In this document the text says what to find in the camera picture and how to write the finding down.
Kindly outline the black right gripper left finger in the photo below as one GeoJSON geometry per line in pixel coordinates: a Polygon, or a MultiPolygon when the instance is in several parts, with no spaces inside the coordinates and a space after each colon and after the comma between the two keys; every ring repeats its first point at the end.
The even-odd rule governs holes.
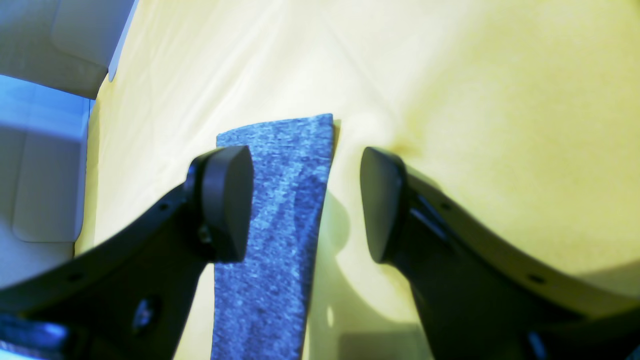
{"type": "Polygon", "coordinates": [[[186,180],[119,233],[1,290],[1,352],[28,360],[171,360],[209,264],[245,259],[246,145],[194,158],[186,180]]]}

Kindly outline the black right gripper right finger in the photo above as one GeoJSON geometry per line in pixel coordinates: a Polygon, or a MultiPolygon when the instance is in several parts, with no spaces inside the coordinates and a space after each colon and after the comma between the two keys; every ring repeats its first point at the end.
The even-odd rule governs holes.
{"type": "Polygon", "coordinates": [[[394,153],[368,146],[359,183],[370,256],[411,287],[437,360],[627,360],[639,300],[512,246],[394,153]]]}

